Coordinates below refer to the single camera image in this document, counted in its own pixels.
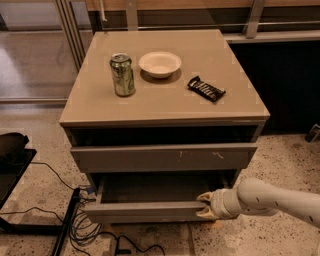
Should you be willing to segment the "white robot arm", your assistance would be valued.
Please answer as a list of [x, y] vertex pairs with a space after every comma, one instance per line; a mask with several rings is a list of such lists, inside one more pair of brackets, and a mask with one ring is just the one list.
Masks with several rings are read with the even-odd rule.
[[214, 256], [318, 256], [320, 195], [244, 178], [231, 189], [200, 195], [197, 215], [215, 224]]

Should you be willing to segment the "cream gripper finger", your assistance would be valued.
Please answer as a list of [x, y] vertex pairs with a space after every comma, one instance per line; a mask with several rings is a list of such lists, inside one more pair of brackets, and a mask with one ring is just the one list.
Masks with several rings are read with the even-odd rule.
[[207, 220], [215, 220], [216, 219], [215, 213], [211, 210], [211, 208], [209, 206], [206, 206], [202, 210], [197, 211], [196, 215], [200, 218], [207, 219]]
[[213, 192], [205, 192], [197, 197], [197, 201], [210, 202], [213, 197]]

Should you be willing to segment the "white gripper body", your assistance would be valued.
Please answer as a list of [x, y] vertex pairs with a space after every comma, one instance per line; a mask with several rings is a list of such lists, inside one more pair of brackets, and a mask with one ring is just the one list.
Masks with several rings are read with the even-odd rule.
[[222, 219], [236, 217], [241, 213], [241, 205], [236, 189], [219, 189], [211, 199], [213, 212]]

